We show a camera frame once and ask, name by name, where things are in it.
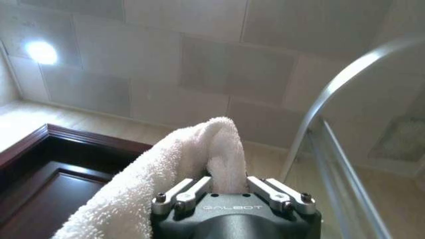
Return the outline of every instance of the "screw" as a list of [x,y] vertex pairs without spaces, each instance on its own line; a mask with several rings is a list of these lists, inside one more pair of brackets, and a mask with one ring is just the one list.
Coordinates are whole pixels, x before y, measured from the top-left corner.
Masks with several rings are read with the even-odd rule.
[[312,195],[310,193],[302,193],[302,201],[304,203],[311,203],[312,202]]
[[178,202],[175,205],[175,210],[178,213],[182,213],[186,209],[186,204],[183,202]]
[[166,202],[167,195],[166,195],[166,193],[159,193],[155,198],[158,200],[158,203],[163,203],[163,202]]
[[286,213],[291,213],[294,211],[294,205],[291,202],[284,202],[282,205],[282,211]]

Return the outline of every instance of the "curved metal rail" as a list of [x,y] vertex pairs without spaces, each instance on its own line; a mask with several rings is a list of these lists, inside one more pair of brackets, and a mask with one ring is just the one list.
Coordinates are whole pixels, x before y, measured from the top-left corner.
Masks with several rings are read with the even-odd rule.
[[328,101],[332,99],[338,91],[340,91],[343,87],[348,85],[350,81],[354,81],[356,77],[360,75],[360,73],[366,69],[368,69],[375,63],[383,61],[395,53],[399,53],[403,50],[411,47],[415,47],[424,42],[425,42],[425,35],[411,35],[408,37],[404,37],[402,39],[398,39],[384,44],[382,47],[376,48],[370,53],[367,53],[363,57],[360,57],[351,65],[348,65],[348,67],[346,67],[344,70],[332,79],[332,81],[328,83],[324,90],[322,91],[303,119],[299,131],[295,137],[295,141],[291,146],[290,154],[288,154],[283,169],[280,171],[279,179],[282,182],[286,181],[286,178],[288,176],[308,128],[318,116],[319,111],[322,110],[324,105],[328,103]]

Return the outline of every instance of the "logo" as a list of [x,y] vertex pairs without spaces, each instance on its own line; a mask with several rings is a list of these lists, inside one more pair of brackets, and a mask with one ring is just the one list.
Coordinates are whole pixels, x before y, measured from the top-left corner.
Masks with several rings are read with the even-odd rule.
[[263,206],[204,206],[204,210],[255,210],[260,209]]

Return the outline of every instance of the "door panel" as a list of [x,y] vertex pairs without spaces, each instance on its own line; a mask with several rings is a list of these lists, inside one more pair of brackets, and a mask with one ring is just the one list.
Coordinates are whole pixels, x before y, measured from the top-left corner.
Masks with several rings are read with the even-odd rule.
[[50,162],[0,202],[0,238],[49,238],[113,175]]

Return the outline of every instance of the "wall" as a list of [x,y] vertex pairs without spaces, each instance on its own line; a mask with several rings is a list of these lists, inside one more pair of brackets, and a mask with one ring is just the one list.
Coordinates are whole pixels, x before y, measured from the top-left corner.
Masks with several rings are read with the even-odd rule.
[[[288,148],[322,88],[368,51],[392,0],[7,0],[25,98],[174,127],[228,115]],[[29,58],[34,39],[55,66]]]
[[19,99],[18,89],[9,70],[3,55],[0,54],[0,107]]

